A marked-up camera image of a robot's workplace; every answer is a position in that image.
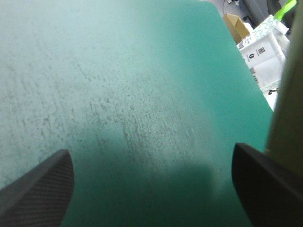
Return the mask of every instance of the cardboard box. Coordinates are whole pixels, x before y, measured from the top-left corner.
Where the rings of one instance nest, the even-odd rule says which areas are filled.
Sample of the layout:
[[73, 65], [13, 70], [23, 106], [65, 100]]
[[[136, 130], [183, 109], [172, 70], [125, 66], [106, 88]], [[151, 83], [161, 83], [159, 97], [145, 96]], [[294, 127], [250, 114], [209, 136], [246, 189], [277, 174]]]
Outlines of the cardboard box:
[[236, 44], [250, 34], [239, 16], [227, 13], [224, 15], [223, 20]]

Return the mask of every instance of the green object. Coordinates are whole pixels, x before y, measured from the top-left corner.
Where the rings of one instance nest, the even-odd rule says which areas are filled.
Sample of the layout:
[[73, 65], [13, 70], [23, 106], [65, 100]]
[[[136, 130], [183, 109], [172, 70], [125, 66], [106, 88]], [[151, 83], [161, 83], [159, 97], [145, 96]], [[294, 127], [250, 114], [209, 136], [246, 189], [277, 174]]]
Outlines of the green object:
[[297, 0], [288, 0], [287, 3], [275, 14], [275, 18], [282, 21], [284, 14], [290, 11], [296, 4]]
[[267, 155], [283, 167], [303, 177], [303, 3], [299, 2], [288, 59], [279, 89]]
[[67, 148], [62, 226], [250, 226], [232, 151], [272, 112], [212, 4], [1, 4], [1, 186]]

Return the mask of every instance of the floor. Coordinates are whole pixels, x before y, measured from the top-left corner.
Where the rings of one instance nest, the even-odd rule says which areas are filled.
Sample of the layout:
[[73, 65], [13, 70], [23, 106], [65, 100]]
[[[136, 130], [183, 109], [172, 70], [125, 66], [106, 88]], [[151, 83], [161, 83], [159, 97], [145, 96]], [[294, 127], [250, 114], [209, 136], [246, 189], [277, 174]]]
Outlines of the floor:
[[227, 3], [227, 0], [206, 0], [213, 3], [217, 9], [219, 10], [220, 15], [223, 17], [225, 13], [231, 13], [243, 18], [247, 14], [242, 11], [241, 8], [235, 5], [235, 2], [231, 2], [231, 4]]

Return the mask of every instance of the green cutting mat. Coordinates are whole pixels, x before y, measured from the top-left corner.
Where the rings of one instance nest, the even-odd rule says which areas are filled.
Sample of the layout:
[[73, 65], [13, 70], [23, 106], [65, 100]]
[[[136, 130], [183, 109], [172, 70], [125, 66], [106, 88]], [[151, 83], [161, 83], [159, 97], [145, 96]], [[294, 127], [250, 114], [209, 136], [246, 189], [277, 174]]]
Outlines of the green cutting mat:
[[0, 27], [0, 187], [67, 148], [62, 226], [250, 225], [233, 146], [272, 112], [212, 4], [2, 1]]

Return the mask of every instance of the white container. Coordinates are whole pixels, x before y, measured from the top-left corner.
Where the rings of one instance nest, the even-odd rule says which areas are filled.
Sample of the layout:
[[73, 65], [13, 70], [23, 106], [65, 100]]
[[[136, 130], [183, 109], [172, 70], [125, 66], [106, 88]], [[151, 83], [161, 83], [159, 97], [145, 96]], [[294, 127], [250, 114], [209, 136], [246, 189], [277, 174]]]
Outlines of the white container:
[[285, 56], [272, 32], [240, 52], [262, 90], [281, 79]]

